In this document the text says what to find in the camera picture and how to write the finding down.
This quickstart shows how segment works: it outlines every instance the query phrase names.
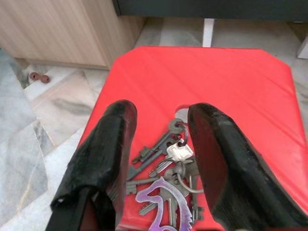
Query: red stool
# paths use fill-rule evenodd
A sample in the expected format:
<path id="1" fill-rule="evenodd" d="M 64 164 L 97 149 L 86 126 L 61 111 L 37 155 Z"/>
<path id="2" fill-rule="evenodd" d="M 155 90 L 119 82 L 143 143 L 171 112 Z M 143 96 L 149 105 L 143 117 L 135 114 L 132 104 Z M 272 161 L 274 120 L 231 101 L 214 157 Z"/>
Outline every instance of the red stool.
<path id="1" fill-rule="evenodd" d="M 120 99 L 132 101 L 138 110 L 130 161 L 143 146 L 151 147 L 160 138 L 177 110 L 210 103 L 234 119 L 281 185 L 308 212 L 305 134 L 291 70 L 282 61 L 254 49 L 137 48 L 114 63 L 80 143 L 107 106 Z M 161 159 L 136 178 L 147 178 Z M 212 219 L 205 196 L 199 194 L 198 200 L 205 219 L 194 228 L 222 229 Z M 146 230 L 156 211 L 139 216 L 142 206 L 134 195 L 127 196 L 121 226 Z"/>

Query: purple keychain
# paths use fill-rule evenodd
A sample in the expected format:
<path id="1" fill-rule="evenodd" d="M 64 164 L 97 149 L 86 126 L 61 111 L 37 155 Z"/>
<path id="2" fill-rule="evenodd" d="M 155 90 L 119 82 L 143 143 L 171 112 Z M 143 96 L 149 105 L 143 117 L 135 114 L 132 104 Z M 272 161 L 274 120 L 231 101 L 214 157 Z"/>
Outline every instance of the purple keychain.
<path id="1" fill-rule="evenodd" d="M 136 201 L 139 203 L 142 202 L 152 202 L 152 203 L 157 203 L 158 209 L 157 209 L 157 215 L 154 219 L 154 222 L 151 224 L 149 227 L 149 230 L 151 231 L 163 231 L 163 230 L 170 230 L 170 231 L 176 231 L 176 229 L 172 226 L 165 225 L 165 226 L 160 226 L 160 223 L 163 218 L 163 212 L 164 212 L 164 200 L 161 196 L 156 195 L 156 196 L 149 196 L 149 194 L 154 191 L 157 188 L 164 188 L 168 190 L 174 198 L 178 202 L 179 210 L 180 210 L 180 231 L 189 231 L 192 226 L 192 214 L 187 206 L 187 201 L 185 197 L 182 195 L 182 193 L 172 184 L 168 183 L 167 181 L 164 180 L 163 177 L 160 177 L 158 180 L 153 182 L 153 184 L 149 187 L 146 188 L 140 192 L 137 193 L 136 195 Z"/>

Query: cabinet door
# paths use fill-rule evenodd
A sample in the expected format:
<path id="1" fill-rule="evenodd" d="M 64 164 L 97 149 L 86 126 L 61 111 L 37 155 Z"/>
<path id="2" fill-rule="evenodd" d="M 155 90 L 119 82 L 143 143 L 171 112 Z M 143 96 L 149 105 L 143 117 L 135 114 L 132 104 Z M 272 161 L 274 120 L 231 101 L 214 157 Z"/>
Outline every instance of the cabinet door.
<path id="1" fill-rule="evenodd" d="M 0 0 L 0 47 L 15 58 L 106 66 L 82 0 Z"/>

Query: white table leg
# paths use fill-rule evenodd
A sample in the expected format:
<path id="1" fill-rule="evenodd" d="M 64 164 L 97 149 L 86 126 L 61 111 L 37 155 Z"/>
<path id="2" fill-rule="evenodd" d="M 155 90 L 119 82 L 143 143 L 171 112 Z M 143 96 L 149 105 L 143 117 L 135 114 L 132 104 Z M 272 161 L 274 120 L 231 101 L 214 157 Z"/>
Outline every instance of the white table leg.
<path id="1" fill-rule="evenodd" d="M 303 41 L 302 45 L 298 49 L 297 57 L 301 59 L 308 59 L 308 35 L 306 39 Z"/>
<path id="2" fill-rule="evenodd" d="M 211 47 L 215 19 L 205 18 L 203 26 L 202 47 Z"/>

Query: wooden cabinet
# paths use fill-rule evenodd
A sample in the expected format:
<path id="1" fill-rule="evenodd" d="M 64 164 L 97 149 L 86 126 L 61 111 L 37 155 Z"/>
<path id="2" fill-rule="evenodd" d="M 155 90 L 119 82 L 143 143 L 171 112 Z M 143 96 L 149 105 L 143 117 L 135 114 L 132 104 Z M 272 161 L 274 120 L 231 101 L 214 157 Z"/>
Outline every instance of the wooden cabinet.
<path id="1" fill-rule="evenodd" d="M 109 68 L 143 23 L 118 17 L 112 0 L 0 0 L 0 47 L 30 63 Z"/>

